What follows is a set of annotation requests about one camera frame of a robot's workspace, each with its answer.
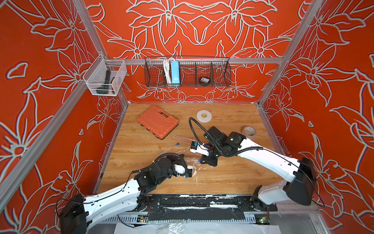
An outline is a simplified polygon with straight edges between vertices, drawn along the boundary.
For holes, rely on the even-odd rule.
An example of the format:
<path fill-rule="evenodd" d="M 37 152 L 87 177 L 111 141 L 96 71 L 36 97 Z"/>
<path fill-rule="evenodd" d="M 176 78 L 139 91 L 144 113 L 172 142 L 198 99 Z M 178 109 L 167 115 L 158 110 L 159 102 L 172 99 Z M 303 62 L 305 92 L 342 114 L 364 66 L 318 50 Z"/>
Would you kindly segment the clear test tube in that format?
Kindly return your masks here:
<path fill-rule="evenodd" d="M 169 150 L 173 149 L 174 147 L 176 147 L 176 144 L 174 144 L 174 145 L 168 147 L 167 149 L 161 151 L 158 155 L 159 155 L 159 156 L 160 156 L 160 155 L 163 155 L 163 154 L 167 153 Z"/>
<path fill-rule="evenodd" d="M 191 144 L 193 141 L 195 141 L 194 139 L 190 139 L 182 135 L 173 135 L 173 137 L 177 139 L 178 141 L 183 142 L 185 144 Z"/>

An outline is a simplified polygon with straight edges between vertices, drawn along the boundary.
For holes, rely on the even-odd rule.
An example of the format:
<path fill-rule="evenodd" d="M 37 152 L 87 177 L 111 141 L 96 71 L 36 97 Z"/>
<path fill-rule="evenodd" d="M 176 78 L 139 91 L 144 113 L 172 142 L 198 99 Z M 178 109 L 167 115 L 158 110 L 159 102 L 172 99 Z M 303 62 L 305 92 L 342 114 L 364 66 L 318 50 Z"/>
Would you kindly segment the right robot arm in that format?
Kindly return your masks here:
<path fill-rule="evenodd" d="M 269 150 L 243 134 L 229 135 L 212 126 L 205 129 L 196 119 L 189 118 L 189 126 L 195 137 L 191 152 L 202 155 L 201 164 L 218 165 L 218 158 L 241 157 L 255 162 L 282 177 L 272 185 L 260 185 L 251 197 L 255 209 L 270 206 L 280 201 L 291 200 L 299 205 L 309 206 L 318 195 L 314 163 L 309 158 L 290 158 Z"/>

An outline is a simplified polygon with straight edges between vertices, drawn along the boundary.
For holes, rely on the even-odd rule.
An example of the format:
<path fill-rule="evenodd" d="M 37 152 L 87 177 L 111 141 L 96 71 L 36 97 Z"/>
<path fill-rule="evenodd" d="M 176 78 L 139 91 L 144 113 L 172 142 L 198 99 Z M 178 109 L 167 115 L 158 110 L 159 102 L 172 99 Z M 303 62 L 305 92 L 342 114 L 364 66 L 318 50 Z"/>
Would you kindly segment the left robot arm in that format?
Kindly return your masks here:
<path fill-rule="evenodd" d="M 143 209 L 152 192 L 173 176 L 192 177 L 193 167 L 188 166 L 183 154 L 165 153 L 151 165 L 134 170 L 128 180 L 101 194 L 77 194 L 67 200 L 57 217 L 62 234 L 84 234 L 98 223 L 123 212 Z"/>

